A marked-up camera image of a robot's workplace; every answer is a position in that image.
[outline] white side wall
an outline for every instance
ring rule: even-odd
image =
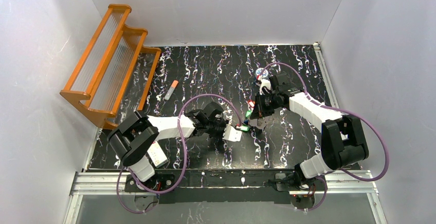
[[[60,95],[101,16],[92,0],[0,0],[0,222],[61,223],[94,126]]]
[[[312,44],[322,40],[341,0],[93,0],[132,6],[128,25],[149,31],[145,44]]]
[[[436,0],[342,0],[321,43],[340,106],[386,138],[377,182],[389,223],[434,223]],[[373,135],[367,169],[384,156]]]

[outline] black marble surface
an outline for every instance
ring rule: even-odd
[[[152,55],[142,54],[124,95],[117,123],[138,107],[147,81]],[[190,46],[164,47],[144,110],[151,116],[177,116],[183,103],[199,94],[213,93],[230,100],[243,116],[247,100],[254,99],[258,88],[253,85],[254,71],[271,62],[290,64],[302,75],[310,95],[330,105],[328,94],[312,45],[279,46]],[[284,66],[273,66],[270,74],[286,72],[301,86],[298,77]],[[178,80],[171,99],[164,96],[173,80]],[[211,98],[197,99],[187,111],[202,108]],[[215,99],[225,115],[236,124],[238,119],[228,104]],[[264,132],[244,133],[240,142],[219,142],[207,135],[187,140],[190,169],[284,169],[320,152],[320,133],[299,115],[286,109],[277,110]],[[183,154],[180,139],[159,141],[169,157],[162,168],[178,169]],[[117,169],[119,160],[107,143],[98,139],[89,169]]]

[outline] purple cable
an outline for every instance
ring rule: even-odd
[[[319,203],[316,204],[315,206],[313,206],[312,208],[307,209],[308,211],[310,211],[310,210],[314,210],[314,209],[316,209],[317,207],[321,206],[321,204],[324,202],[325,197],[327,196],[327,183],[326,183],[326,181],[325,181],[322,177],[320,177],[320,176],[317,176],[317,177],[315,177],[315,178],[321,180],[322,183],[324,183],[324,194],[322,195],[322,198],[321,198],[321,200],[319,201]]]
[[[307,99],[309,99],[310,102],[312,102],[312,103],[314,103],[316,105],[320,105],[320,103],[317,102],[316,100],[312,100],[311,96],[307,93],[306,84],[304,83],[301,75],[297,72],[297,70],[295,70],[293,67],[289,66],[286,63],[281,63],[281,62],[269,63],[268,65],[266,65],[263,68],[263,70],[261,71],[261,73],[257,77],[261,76],[263,71],[267,70],[271,65],[283,65],[283,66],[287,66],[292,71],[294,71],[295,74],[297,74],[298,78],[300,79],[301,83],[303,84],[304,94],[306,94]],[[360,116],[360,115],[358,115],[358,114],[356,114],[354,112],[351,112],[351,111],[348,111],[348,110],[345,110],[345,109],[341,109],[341,108],[329,107],[329,106],[325,106],[325,105],[320,105],[320,107],[323,107],[323,108],[326,108],[326,109],[330,109],[330,110],[334,110],[334,111],[339,111],[341,113],[345,113],[345,114],[349,114],[349,115],[354,115],[354,116],[358,117],[361,121],[363,121],[366,125],[368,125],[368,127],[375,133],[375,135],[380,140],[381,146],[383,147],[383,151],[385,152],[385,166],[383,167],[382,172],[379,175],[377,175],[376,177],[374,177],[374,178],[369,178],[369,179],[368,178],[362,178],[362,177],[359,177],[357,175],[354,175],[354,174],[348,172],[345,169],[341,169],[341,170],[343,172],[345,172],[346,174],[350,175],[351,177],[355,178],[355,179],[358,179],[358,180],[361,180],[361,181],[366,181],[366,182],[376,181],[376,180],[379,180],[379,179],[383,178],[383,176],[388,171],[390,159],[389,159],[389,151],[388,151],[388,148],[386,146],[386,142],[383,139],[382,135],[377,131],[377,129],[368,120],[366,120],[365,118],[363,118],[362,116]]]
[[[175,188],[180,184],[181,180],[183,179],[183,176],[185,175],[185,171],[186,171],[186,163],[187,163],[188,153],[187,153],[187,151],[186,151],[186,142],[185,142],[185,137],[183,136],[183,131],[182,131],[181,126],[180,126],[180,118],[181,118],[181,115],[183,114],[183,111],[184,111],[185,108],[188,106],[188,104],[189,104],[190,102],[192,102],[192,101],[194,101],[194,100],[200,98],[200,97],[217,97],[217,98],[220,98],[220,99],[222,99],[223,101],[227,102],[227,103],[230,105],[230,107],[233,109],[233,111],[236,113],[236,115],[237,115],[237,117],[238,117],[238,119],[239,119],[239,125],[241,125],[241,124],[243,123],[242,118],[241,118],[241,116],[239,115],[237,109],[234,107],[234,105],[233,105],[229,100],[225,99],[224,97],[221,97],[221,96],[218,96],[218,95],[215,95],[215,94],[201,94],[201,95],[198,95],[198,96],[195,96],[195,97],[189,99],[189,100],[188,100],[188,101],[183,105],[183,107],[181,107],[181,110],[180,110],[180,112],[178,113],[177,128],[178,128],[178,131],[179,131],[179,133],[180,133],[181,143],[182,143],[182,146],[183,146],[183,167],[181,168],[180,176],[179,176],[179,178],[177,179],[177,181],[174,183],[174,185],[173,185],[172,187],[170,187],[170,188],[164,190],[164,191],[154,191],[154,190],[152,190],[152,189],[146,187],[145,185],[143,185],[142,182],[138,179],[138,177],[136,177],[135,173],[134,173],[132,170],[129,169],[129,171],[130,171],[130,173],[132,174],[132,177],[135,179],[136,183],[137,183],[138,185],[140,185],[142,188],[144,188],[146,191],[149,191],[149,192],[151,192],[151,193],[155,193],[155,194],[164,194],[164,193],[168,193],[168,192],[174,190],[174,189],[175,189]]]
[[[148,211],[151,211],[152,209],[154,209],[157,206],[157,204],[155,206],[153,206],[153,207],[151,207],[149,209],[143,210],[143,211],[131,210],[131,209],[129,209],[129,207],[127,207],[124,204],[124,202],[121,200],[121,196],[120,196],[120,193],[119,193],[120,179],[121,179],[121,174],[122,174],[123,169],[124,168],[122,167],[121,170],[120,170],[120,174],[118,175],[118,179],[117,179],[117,197],[118,197],[118,201],[120,202],[121,206],[123,206],[123,208],[125,210],[127,210],[127,211],[129,211],[130,213],[133,213],[133,214],[147,213]]]

